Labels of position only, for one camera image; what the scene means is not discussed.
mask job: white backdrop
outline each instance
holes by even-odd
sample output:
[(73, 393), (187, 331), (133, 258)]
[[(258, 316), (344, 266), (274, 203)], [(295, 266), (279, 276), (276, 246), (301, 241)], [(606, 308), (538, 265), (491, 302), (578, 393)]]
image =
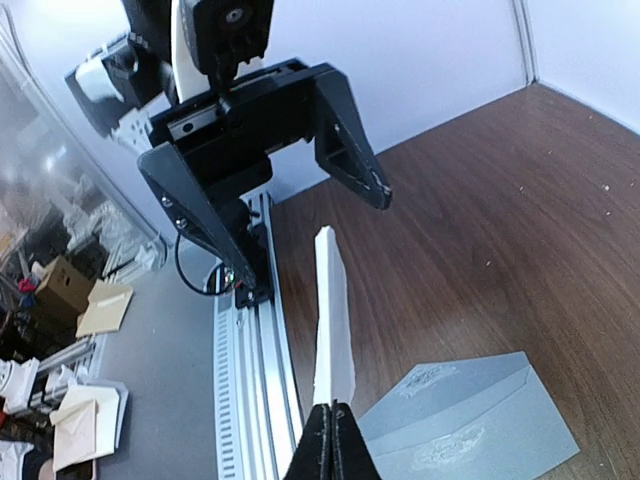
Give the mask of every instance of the white backdrop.
[(540, 82), (640, 133), (640, 2), (532, 0)]
[[(168, 238), (174, 232), (128, 151), (91, 129), (63, 77), (127, 29), (118, 0), (12, 0), (29, 61), (111, 179)], [(277, 0), (265, 64), (329, 61), (350, 78), (379, 152), (525, 84), (510, 0)], [(309, 145), (273, 156), (269, 190), (283, 200), (325, 178)]]

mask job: wooden table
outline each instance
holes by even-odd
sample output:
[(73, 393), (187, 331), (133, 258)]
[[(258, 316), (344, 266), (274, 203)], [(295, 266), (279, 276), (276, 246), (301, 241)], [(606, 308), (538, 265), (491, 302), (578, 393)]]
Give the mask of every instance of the wooden table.
[(330, 180), (273, 211), (305, 413), (332, 225), (357, 415), (416, 363), (524, 350), (582, 449), (545, 478), (640, 478), (640, 138), (533, 86), (379, 158), (390, 210)]

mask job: bolt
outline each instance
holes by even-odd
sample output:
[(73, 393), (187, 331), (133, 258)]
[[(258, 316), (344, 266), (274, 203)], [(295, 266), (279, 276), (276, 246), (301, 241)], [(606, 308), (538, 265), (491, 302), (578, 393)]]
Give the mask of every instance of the bolt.
[(227, 13), (225, 20), (227, 21), (227, 23), (236, 23), (237, 21), (242, 19), (242, 17), (244, 17), (244, 10), (242, 8), (234, 8), (229, 13)]

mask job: gray paper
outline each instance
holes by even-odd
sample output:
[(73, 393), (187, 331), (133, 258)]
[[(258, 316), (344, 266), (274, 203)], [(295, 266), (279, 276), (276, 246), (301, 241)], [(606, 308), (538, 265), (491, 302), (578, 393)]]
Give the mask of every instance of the gray paper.
[(524, 354), (422, 367), (359, 422), (385, 480), (530, 480), (578, 453)]

